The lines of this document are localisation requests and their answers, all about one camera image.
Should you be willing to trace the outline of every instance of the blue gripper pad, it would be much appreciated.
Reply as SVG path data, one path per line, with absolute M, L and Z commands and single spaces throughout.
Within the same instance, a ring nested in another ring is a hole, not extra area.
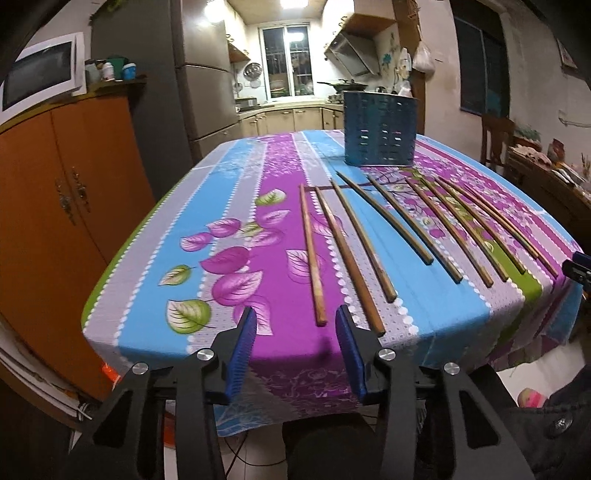
M 336 311 L 335 326 L 336 337 L 339 341 L 340 352 L 345 360 L 345 369 L 347 370 L 351 390 L 357 396 L 359 402 L 363 403 L 363 399 L 367 395 L 365 367 L 351 331 L 355 324 L 353 319 L 350 318 L 349 310 L 344 305 L 340 306 Z
M 240 331 L 226 371 L 225 393 L 230 399 L 240 393 L 246 369 L 248 368 L 248 361 L 251 357 L 252 346 L 255 343 L 256 313 L 254 309 L 247 308 L 244 310 L 237 328 Z

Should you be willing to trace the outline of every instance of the stainless steel refrigerator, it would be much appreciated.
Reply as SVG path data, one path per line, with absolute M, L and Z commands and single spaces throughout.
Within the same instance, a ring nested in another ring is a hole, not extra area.
M 206 4 L 128 0 L 92 25 L 92 58 L 123 55 L 147 75 L 130 106 L 157 198 L 209 152 L 212 138 L 239 138 L 225 26 L 207 21 Z

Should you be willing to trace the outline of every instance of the chair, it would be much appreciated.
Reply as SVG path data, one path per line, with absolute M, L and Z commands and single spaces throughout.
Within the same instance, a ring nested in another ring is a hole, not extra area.
M 480 152 L 480 163 L 486 165 L 496 172 L 497 165 L 503 166 L 501 155 L 503 144 L 507 147 L 513 145 L 513 131 L 515 124 L 508 118 L 497 118 L 485 113 L 482 115 L 482 151 Z M 491 133 L 491 149 L 489 155 L 488 132 Z

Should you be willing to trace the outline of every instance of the ceiling light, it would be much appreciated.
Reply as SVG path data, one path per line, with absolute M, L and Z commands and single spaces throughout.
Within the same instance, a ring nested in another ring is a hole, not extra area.
M 281 6 L 285 10 L 289 8 L 305 8 L 308 6 L 308 0 L 281 0 Z
M 203 14 L 211 23 L 220 23 L 223 22 L 224 19 L 224 10 L 225 4 L 223 0 L 210 0 L 207 2 L 207 5 L 205 5 Z
M 287 43 L 295 43 L 297 41 L 304 41 L 304 32 L 287 32 L 285 34 L 285 41 Z

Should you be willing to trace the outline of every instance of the table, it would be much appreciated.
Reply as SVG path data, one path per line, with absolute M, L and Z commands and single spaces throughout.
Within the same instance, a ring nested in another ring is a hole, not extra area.
M 541 205 L 591 253 L 591 199 L 581 187 L 558 179 L 551 167 L 509 149 L 504 177 Z
M 316 327 L 298 195 L 300 184 L 328 186 L 330 178 L 338 178 L 337 171 L 366 181 L 364 172 L 343 162 L 343 144 L 341 131 L 305 131 L 217 147 L 157 205 L 97 285 L 83 314 L 85 337 L 96 352 L 121 374 L 138 361 L 164 367 L 210 346 L 219 331 L 233 328 L 243 308 L 251 306 L 258 316 L 258 335 L 242 392 L 230 406 L 216 407 L 220 435 L 355 409 L 333 315 L 346 304 L 359 326 L 368 324 L 318 201 L 309 193 L 330 312 L 328 326 Z M 404 178 L 422 173 L 473 186 L 558 271 L 577 250 L 568 233 L 507 181 L 427 137 L 417 137 L 415 167 L 364 170 L 387 180 L 395 197 L 460 269 L 459 284 L 437 261 L 425 265 L 358 194 L 343 190 L 397 289 L 392 304 L 384 300 L 336 193 L 323 191 L 384 321 L 387 332 L 381 343 L 408 349 L 422 365 L 456 361 L 473 368 L 488 361 L 499 367 L 532 361 L 564 342 L 581 287 L 562 274 L 554 279 L 495 224 L 528 270 L 520 275 L 485 236 L 511 277 L 503 283 L 470 243 L 494 280 L 486 288 Z M 365 189 L 386 204 L 373 188 Z

